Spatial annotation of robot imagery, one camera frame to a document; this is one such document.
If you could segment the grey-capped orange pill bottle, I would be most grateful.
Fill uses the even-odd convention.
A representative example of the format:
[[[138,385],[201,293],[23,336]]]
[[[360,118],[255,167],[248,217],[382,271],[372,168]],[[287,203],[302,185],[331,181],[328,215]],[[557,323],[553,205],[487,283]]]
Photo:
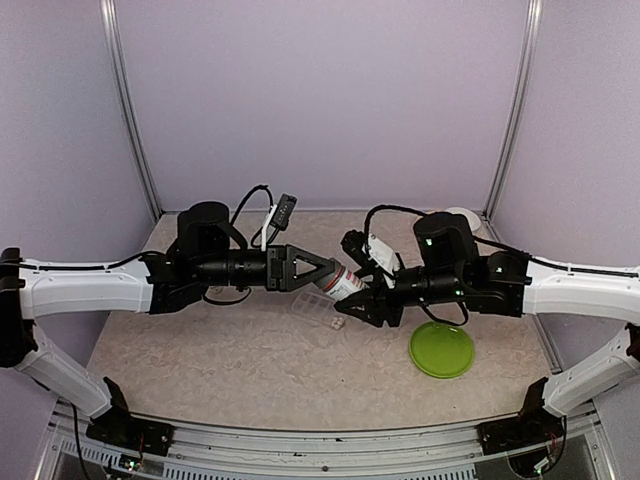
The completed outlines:
[[[367,285],[344,265],[316,280],[314,285],[334,301],[342,301],[367,288]]]

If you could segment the clear plastic pill organizer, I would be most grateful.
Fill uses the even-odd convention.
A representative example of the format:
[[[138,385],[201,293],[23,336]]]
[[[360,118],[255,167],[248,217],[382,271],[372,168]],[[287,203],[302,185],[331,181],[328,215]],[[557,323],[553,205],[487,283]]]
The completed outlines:
[[[291,312],[301,318],[331,328],[331,320],[334,317],[345,318],[335,310],[334,304],[334,300],[327,296],[313,292],[302,292],[293,300]]]

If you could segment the left aluminium frame post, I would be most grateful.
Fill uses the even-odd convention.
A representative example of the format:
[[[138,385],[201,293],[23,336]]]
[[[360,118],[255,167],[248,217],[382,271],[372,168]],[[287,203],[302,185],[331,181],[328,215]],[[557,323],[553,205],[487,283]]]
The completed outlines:
[[[146,158],[146,152],[144,150],[136,118],[119,31],[117,5],[114,0],[101,0],[99,4],[107,49],[111,59],[111,68],[114,75],[117,97],[129,145],[131,147],[133,164],[141,183],[143,196],[150,216],[153,219],[153,222],[157,223],[162,217],[164,211],[161,207],[157,188],[152,177],[151,168]]]

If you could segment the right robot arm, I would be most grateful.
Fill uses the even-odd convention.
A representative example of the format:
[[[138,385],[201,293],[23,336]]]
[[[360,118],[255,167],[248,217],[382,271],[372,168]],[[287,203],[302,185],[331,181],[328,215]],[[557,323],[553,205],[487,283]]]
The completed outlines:
[[[398,326],[405,308],[455,303],[464,314],[572,314],[617,319],[624,327],[605,346],[567,370],[529,386],[511,433],[535,442],[550,424],[639,372],[639,270],[554,263],[495,244],[481,255],[481,239],[467,218],[446,211],[413,225],[422,265],[385,267],[374,256],[370,230],[351,230],[343,251],[371,276],[367,288],[337,303],[339,312],[375,327]]]

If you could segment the right aluminium frame post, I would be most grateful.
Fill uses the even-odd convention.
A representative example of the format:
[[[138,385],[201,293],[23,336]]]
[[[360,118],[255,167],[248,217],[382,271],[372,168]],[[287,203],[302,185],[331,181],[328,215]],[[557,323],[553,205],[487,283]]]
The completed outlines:
[[[529,84],[534,68],[542,12],[542,0],[530,0],[527,4],[526,24],[519,57],[515,89],[507,117],[506,130],[500,146],[498,163],[483,209],[484,218],[491,223],[497,214],[499,202],[505,191],[508,172],[514,158],[514,151],[525,110]]]

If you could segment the white ceramic bowl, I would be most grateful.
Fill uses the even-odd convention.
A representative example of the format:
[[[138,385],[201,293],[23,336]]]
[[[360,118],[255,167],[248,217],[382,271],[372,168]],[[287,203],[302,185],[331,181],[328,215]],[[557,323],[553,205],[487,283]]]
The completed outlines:
[[[473,211],[463,207],[448,207],[446,212],[454,215],[462,215],[466,218],[472,233],[476,233],[482,226],[480,217]]]

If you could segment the front aluminium rail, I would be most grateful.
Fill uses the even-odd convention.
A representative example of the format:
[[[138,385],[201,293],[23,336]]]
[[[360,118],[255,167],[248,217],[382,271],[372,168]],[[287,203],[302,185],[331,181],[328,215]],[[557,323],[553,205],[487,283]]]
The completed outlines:
[[[74,419],[59,402],[45,432],[38,479],[76,479],[107,469],[132,479],[513,479],[513,465],[538,446],[488,455],[477,424],[310,432],[223,427],[173,421],[166,456],[146,454],[141,465],[119,467],[126,450],[83,436],[83,418]]]

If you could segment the aluminium frame post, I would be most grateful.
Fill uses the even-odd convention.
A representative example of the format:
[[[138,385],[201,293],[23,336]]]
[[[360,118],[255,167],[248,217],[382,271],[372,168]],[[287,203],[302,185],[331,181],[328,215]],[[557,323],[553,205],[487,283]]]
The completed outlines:
[[[525,110],[529,84],[534,68],[542,12],[542,0],[530,0],[527,4],[526,24],[519,57],[515,89],[507,117],[506,130],[500,146],[498,163],[483,209],[484,218],[491,223],[497,214],[499,202],[505,191],[508,172],[514,158],[514,151]]]
[[[111,68],[114,75],[117,97],[129,145],[131,147],[133,164],[141,183],[143,196],[150,216],[153,219],[153,222],[157,223],[162,217],[164,211],[161,207],[157,188],[152,177],[151,168],[146,158],[146,152],[144,150],[136,118],[119,31],[117,5],[114,0],[101,0],[99,4],[107,49],[111,59]]]

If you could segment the green plate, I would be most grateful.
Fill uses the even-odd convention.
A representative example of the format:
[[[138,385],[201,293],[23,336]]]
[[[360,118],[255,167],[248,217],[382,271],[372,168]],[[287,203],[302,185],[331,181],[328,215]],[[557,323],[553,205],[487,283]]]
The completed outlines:
[[[420,371],[438,379],[463,375],[475,358],[473,340],[463,329],[435,322],[424,323],[413,331],[408,351]]]

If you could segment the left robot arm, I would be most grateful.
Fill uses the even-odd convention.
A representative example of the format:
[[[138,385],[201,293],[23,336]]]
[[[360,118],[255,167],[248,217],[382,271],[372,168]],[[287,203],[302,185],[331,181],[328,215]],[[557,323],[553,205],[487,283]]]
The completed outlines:
[[[335,261],[293,245],[253,249],[220,202],[181,212],[166,252],[141,252],[96,265],[1,254],[1,365],[31,377],[70,401],[121,445],[140,434],[119,387],[98,379],[53,344],[36,319],[78,313],[130,311],[172,314],[204,301],[214,286],[292,292],[336,269]]]

